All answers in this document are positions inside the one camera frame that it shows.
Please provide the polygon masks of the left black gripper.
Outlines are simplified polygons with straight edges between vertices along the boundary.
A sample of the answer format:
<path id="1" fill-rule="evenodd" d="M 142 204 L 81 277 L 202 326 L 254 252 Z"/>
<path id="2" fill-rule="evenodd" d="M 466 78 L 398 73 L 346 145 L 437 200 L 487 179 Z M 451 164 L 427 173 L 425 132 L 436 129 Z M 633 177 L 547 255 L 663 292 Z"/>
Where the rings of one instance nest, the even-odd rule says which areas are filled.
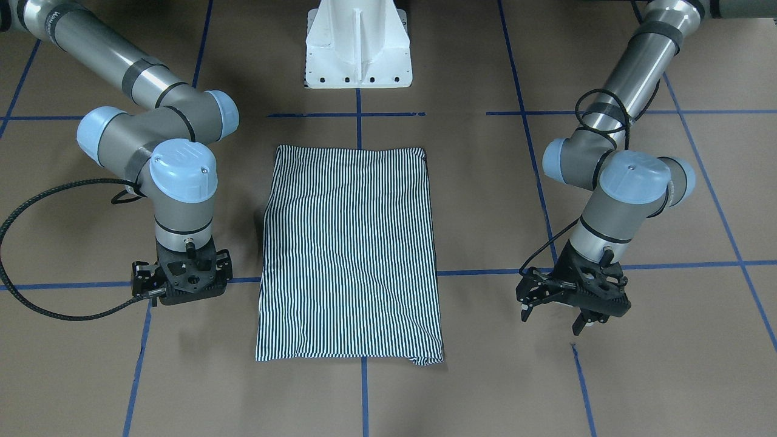
<path id="1" fill-rule="evenodd" d="M 572 323 L 572 334 L 579 336 L 585 327 L 599 321 L 599 317 L 623 316 L 631 308 L 625 293 L 628 279 L 621 265 L 614 262 L 602 266 L 590 261 L 569 242 L 549 274 L 531 266 L 521 276 L 516 295 L 521 304 L 522 322 L 528 321 L 536 305 L 560 302 L 581 309 Z"/>

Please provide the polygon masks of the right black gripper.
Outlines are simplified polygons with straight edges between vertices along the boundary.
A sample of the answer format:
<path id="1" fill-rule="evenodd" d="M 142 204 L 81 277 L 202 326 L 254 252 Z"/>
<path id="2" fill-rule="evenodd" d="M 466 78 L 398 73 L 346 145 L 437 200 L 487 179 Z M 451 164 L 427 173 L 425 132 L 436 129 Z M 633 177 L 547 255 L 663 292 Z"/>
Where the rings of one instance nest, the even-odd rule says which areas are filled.
<path id="1" fill-rule="evenodd" d="M 132 264 L 132 295 L 163 305 L 209 299 L 225 293 L 233 279 L 227 249 L 216 251 L 214 241 L 192 251 L 170 251 L 156 243 L 157 263 Z"/>

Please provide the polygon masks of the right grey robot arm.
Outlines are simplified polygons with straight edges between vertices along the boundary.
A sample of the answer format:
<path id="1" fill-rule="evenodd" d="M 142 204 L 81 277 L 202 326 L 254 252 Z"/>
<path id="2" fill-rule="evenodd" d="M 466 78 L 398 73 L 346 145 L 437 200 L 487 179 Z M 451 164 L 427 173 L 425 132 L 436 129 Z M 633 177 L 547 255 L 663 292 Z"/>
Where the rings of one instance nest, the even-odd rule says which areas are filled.
<path id="1" fill-rule="evenodd" d="M 99 107 L 81 119 L 80 148 L 154 207 L 155 263 L 132 267 L 133 295 L 176 305 L 222 295 L 228 251 L 212 236 L 217 163 L 210 144 L 239 126 L 218 90 L 200 92 L 75 1 L 3 1 L 2 32 L 51 41 L 144 109 Z"/>

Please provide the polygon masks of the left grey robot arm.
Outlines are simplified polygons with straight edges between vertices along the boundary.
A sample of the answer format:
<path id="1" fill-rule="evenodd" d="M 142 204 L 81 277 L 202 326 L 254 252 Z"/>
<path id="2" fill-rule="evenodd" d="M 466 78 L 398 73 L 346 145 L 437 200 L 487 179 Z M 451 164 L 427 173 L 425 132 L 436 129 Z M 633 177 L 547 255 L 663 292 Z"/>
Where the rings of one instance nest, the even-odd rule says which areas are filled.
<path id="1" fill-rule="evenodd" d="M 552 271 L 521 267 L 516 299 L 523 322 L 535 307 L 558 302 L 580 310 L 572 324 L 579 335 L 628 312 L 632 305 L 620 260 L 644 221 L 679 205 L 696 188 L 696 172 L 687 161 L 632 149 L 633 125 L 685 40 L 704 21 L 774 17 L 774 1 L 648 3 L 605 85 L 575 103 L 575 132 L 550 142 L 542 155 L 547 177 L 591 196 L 566 227 L 571 237 Z"/>

